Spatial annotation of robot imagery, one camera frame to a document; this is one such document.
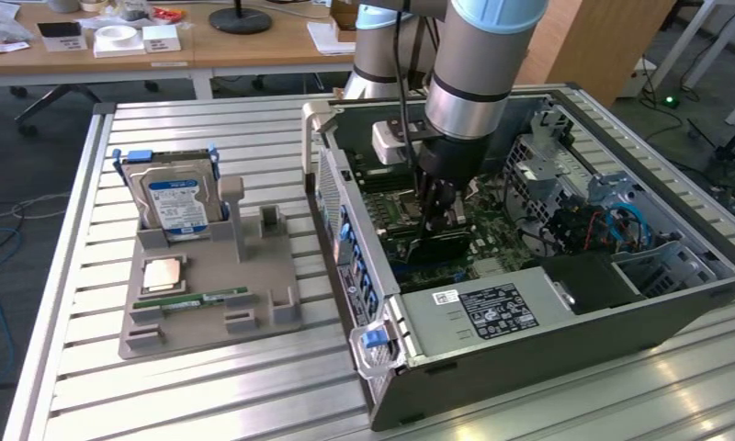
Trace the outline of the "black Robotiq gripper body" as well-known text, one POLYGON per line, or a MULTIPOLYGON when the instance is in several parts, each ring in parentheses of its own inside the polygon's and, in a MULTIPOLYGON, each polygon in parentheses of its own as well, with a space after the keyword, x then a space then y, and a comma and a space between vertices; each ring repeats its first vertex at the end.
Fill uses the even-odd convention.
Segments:
POLYGON ((426 139, 417 165, 432 178, 454 187, 464 187, 480 171, 485 154, 486 137, 473 140, 453 137, 426 139))

